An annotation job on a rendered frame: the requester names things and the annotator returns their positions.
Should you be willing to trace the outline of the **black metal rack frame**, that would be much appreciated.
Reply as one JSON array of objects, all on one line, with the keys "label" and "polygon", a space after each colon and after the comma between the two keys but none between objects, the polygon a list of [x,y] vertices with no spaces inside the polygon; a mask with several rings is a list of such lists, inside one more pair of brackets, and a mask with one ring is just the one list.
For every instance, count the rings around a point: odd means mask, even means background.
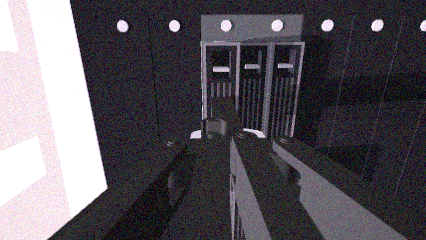
[{"label": "black metal rack frame", "polygon": [[201,130],[203,42],[305,42],[293,137],[426,216],[426,0],[69,2],[107,188]]}]

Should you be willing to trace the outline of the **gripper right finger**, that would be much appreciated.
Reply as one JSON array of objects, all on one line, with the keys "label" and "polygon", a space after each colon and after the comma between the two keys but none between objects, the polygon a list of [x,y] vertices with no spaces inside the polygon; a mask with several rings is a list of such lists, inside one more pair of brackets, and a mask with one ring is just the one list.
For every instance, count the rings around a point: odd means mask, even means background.
[{"label": "gripper right finger", "polygon": [[246,240],[426,240],[425,215],[295,137],[244,129],[221,99]]}]

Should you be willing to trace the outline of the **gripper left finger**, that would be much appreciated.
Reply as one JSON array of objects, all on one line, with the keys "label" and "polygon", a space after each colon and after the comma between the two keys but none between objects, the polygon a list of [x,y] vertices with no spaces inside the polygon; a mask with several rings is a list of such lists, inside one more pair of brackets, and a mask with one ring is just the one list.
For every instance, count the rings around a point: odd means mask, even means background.
[{"label": "gripper left finger", "polygon": [[47,240],[159,240],[188,191],[179,240],[232,240],[221,97],[190,142],[159,143]]}]

